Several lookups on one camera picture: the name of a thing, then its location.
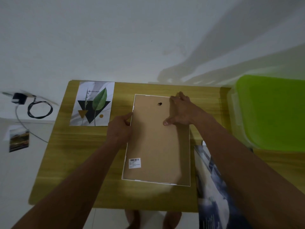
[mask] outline black cable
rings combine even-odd
[[[17,115],[17,108],[18,108],[19,104],[17,104],[16,108],[15,108],[15,114],[16,114],[16,117],[17,117],[17,120],[19,121],[19,123],[26,129],[29,131],[30,134],[32,134],[33,136],[36,136],[37,138],[39,138],[40,140],[48,143],[47,141],[45,141],[44,139],[41,139],[39,136],[35,135],[34,133],[32,133],[27,127],[25,127],[25,125],[19,120],[19,117]]]
[[[31,108],[33,107],[34,104],[40,104],[40,103],[46,103],[46,104],[48,104],[48,105],[51,107],[50,111],[49,111],[48,114],[45,115],[45,116],[41,116],[41,117],[33,116],[32,113],[30,112]],[[31,118],[35,118],[35,119],[43,119],[43,118],[47,117],[48,115],[50,115],[52,112],[53,112],[53,107],[52,107],[52,105],[51,105],[49,102],[47,102],[47,101],[36,101],[36,96],[34,96],[34,101],[33,101],[32,103],[30,103],[29,106],[28,106],[28,108],[27,108],[27,114],[28,114],[28,116],[31,117]]]

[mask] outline frame backing board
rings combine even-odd
[[[169,97],[135,95],[122,179],[190,186],[189,126],[163,125],[175,114]]]

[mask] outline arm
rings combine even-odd
[[[131,136],[127,122],[131,115],[111,121],[106,142],[28,211],[13,229],[83,228],[113,159]]]
[[[182,92],[171,99],[178,115],[163,124],[195,125],[236,205],[254,228],[305,228],[305,195],[301,191]]]

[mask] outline hand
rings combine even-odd
[[[119,146],[126,144],[131,137],[132,128],[127,120],[132,116],[132,112],[116,116],[108,124],[106,142],[115,143]]]
[[[200,118],[210,116],[197,105],[193,104],[190,101],[190,98],[188,96],[185,96],[183,92],[179,92],[176,96],[171,96],[170,98],[173,100],[177,107],[178,115],[174,117],[169,117],[165,121],[163,121],[163,125],[165,126],[174,123],[190,125],[194,124],[196,120]]]

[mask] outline barcode label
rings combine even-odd
[[[141,168],[141,158],[129,159],[129,169]]]

